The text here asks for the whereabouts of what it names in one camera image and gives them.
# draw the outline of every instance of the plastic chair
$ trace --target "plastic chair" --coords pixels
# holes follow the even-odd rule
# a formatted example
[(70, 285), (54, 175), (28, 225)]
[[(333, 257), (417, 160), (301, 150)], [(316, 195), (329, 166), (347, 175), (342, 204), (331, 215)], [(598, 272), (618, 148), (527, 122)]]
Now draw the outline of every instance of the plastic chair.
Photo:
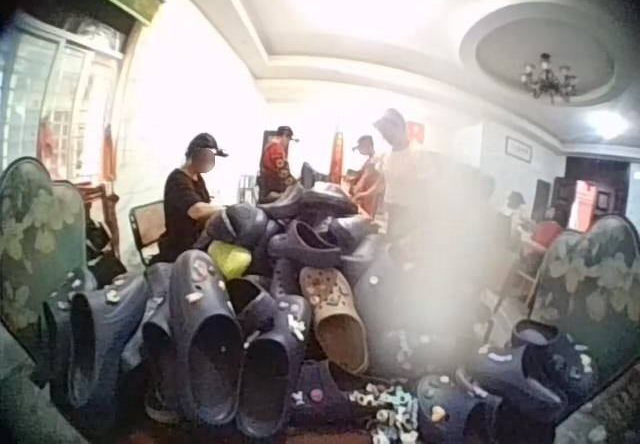
[(155, 201), (131, 208), (129, 222), (140, 260), (145, 267), (148, 267), (151, 258), (157, 252), (145, 253), (145, 250), (152, 246), (155, 247), (165, 230), (164, 201)]

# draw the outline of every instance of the wall frame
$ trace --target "wall frame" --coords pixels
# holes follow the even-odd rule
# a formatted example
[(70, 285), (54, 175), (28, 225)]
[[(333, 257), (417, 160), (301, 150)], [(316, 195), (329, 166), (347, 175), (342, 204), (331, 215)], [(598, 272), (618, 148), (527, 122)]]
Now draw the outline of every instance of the wall frame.
[(504, 152), (508, 156), (515, 157), (526, 163), (531, 163), (533, 160), (533, 147), (513, 137), (507, 136), (504, 144)]

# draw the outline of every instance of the doorway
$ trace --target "doorway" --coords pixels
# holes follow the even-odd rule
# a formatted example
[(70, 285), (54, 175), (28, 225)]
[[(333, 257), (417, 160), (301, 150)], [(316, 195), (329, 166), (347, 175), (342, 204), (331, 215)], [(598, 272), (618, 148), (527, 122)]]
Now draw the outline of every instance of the doorway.
[(534, 222), (544, 220), (544, 213), (549, 205), (551, 197), (551, 183), (538, 179), (536, 183), (536, 195), (533, 198), (533, 210), (531, 211), (531, 219)]

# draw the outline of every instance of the man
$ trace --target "man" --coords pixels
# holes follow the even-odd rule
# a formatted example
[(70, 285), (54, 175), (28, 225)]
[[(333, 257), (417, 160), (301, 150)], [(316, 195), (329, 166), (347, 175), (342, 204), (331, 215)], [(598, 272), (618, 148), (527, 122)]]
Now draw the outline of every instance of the man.
[(544, 221), (536, 224), (531, 240), (540, 244), (545, 250), (564, 232), (562, 211), (553, 206), (547, 208)]
[(355, 176), (352, 188), (353, 202), (374, 217), (378, 204), (378, 196), (383, 187), (382, 174), (380, 172), (380, 159), (375, 154), (373, 137), (362, 136), (358, 139), (358, 145), (353, 148), (367, 157), (362, 169)]
[(388, 109), (374, 126), (391, 145), (391, 153), (382, 161), (382, 172), (389, 214), (387, 236), (394, 240), (409, 233), (413, 226), (411, 211), (423, 191), (429, 166), (422, 146), (409, 140), (407, 123), (397, 110)]
[(173, 262), (191, 249), (207, 219), (222, 209), (222, 206), (211, 204), (202, 174), (215, 167), (216, 156), (227, 155), (206, 132), (198, 134), (189, 143), (185, 163), (171, 171), (164, 186), (166, 231), (158, 242), (157, 261)]
[(261, 203), (272, 202), (287, 187), (296, 182), (289, 170), (289, 143), (293, 139), (293, 130), (289, 126), (280, 126), (276, 137), (271, 139), (262, 152), (260, 163), (260, 196)]

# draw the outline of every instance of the green floral fabric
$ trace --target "green floral fabric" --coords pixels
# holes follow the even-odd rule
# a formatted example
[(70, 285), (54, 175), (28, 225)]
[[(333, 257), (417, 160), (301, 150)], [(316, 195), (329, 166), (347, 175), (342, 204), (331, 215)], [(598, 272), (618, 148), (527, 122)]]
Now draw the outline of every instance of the green floral fabric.
[(586, 234), (567, 231), (547, 250), (540, 317), (589, 346), (604, 384), (640, 358), (640, 251), (633, 225), (605, 216)]
[(35, 159), (13, 162), (0, 176), (0, 317), (32, 355), (42, 302), (85, 260), (76, 188)]

